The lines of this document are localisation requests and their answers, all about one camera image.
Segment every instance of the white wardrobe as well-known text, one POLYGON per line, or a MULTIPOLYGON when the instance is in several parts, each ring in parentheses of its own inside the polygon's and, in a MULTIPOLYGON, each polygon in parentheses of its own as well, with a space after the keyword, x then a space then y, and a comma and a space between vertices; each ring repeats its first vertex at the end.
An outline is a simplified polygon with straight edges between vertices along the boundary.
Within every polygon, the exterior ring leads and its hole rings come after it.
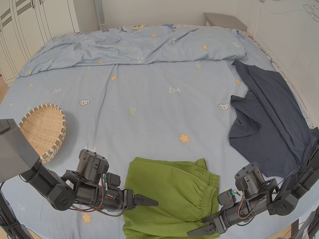
POLYGON ((99 29, 94 0, 0 0, 0 71, 10 86, 52 37, 99 29))

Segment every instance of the woven basket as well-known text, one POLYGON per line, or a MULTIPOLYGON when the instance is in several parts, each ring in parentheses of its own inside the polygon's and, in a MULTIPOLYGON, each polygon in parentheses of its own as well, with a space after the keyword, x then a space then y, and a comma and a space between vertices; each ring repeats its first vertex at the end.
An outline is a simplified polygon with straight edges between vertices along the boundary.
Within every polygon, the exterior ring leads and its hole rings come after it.
POLYGON ((54 158, 66 134, 65 115, 54 104, 43 104, 30 110, 18 127, 39 154, 42 163, 54 158))

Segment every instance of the bed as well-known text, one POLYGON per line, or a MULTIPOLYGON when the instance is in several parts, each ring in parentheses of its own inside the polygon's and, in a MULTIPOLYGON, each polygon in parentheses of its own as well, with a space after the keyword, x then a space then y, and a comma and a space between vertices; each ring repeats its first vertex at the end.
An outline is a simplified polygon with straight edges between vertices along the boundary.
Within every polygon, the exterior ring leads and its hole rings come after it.
MULTIPOLYGON (((45 164, 59 175, 76 169, 85 148, 108 159, 109 172, 121 176, 121 188, 129 162, 143 157, 205 158, 209 171, 221 176, 219 191, 234 189, 234 174, 248 164, 228 140, 236 119, 228 106, 230 96, 244 97, 248 90, 232 66, 235 58, 281 72, 309 127, 319 125, 314 94, 319 93, 319 1, 261 1, 256 1, 248 32, 270 60, 248 35, 235 29, 133 26, 69 34, 49 41, 20 71, 0 116, 19 122, 40 104, 60 106, 66 138, 56 157, 45 164), (312 35, 291 38, 293 33, 312 35)), ((3 192, 19 221, 43 239, 125 238, 122 217, 59 212, 19 177, 7 181, 3 192)), ((220 237, 268 238, 312 209, 318 195, 316 183, 290 215, 264 212, 251 225, 233 226, 220 237)))

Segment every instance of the green pants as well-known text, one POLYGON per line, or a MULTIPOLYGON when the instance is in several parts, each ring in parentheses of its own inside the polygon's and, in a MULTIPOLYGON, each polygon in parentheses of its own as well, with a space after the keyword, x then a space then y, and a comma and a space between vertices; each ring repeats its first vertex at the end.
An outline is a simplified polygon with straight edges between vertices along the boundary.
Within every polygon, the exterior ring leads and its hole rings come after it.
POLYGON ((213 239, 188 237, 202 227, 201 219, 218 211, 219 176, 207 170, 205 159, 158 161, 135 158, 130 163, 125 188, 158 201, 158 207, 136 206, 125 211, 123 232, 127 239, 213 239))

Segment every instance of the dark clothing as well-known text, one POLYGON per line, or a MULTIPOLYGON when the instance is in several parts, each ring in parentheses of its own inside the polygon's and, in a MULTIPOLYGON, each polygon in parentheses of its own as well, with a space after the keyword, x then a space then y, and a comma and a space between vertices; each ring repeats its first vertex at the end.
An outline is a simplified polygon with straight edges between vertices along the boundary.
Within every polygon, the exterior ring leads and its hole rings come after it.
POLYGON ((307 161, 319 139, 309 129, 298 103, 280 73, 235 60, 233 65, 249 87, 245 98, 231 96, 237 119, 229 142, 265 176, 286 177, 307 161))

